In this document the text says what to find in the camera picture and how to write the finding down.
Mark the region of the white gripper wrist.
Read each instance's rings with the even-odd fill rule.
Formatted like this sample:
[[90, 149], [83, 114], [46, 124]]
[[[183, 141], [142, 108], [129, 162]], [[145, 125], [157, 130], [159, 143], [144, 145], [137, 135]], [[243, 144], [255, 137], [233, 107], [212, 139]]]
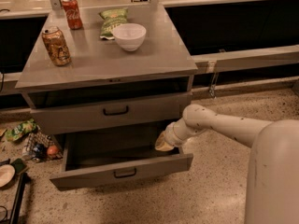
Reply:
[[183, 146], [191, 137], [199, 134], [198, 129], [188, 126], [184, 119], [170, 123], [164, 132], [158, 136], [155, 149], [162, 152], [173, 150], [174, 147]]

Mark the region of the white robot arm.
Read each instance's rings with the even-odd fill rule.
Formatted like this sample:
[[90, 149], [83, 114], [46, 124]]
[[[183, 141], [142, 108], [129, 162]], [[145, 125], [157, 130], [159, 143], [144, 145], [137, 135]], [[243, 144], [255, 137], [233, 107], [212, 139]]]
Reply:
[[228, 116], [188, 105], [155, 148], [181, 147], [206, 130], [250, 148], [244, 224], [299, 224], [299, 121]]

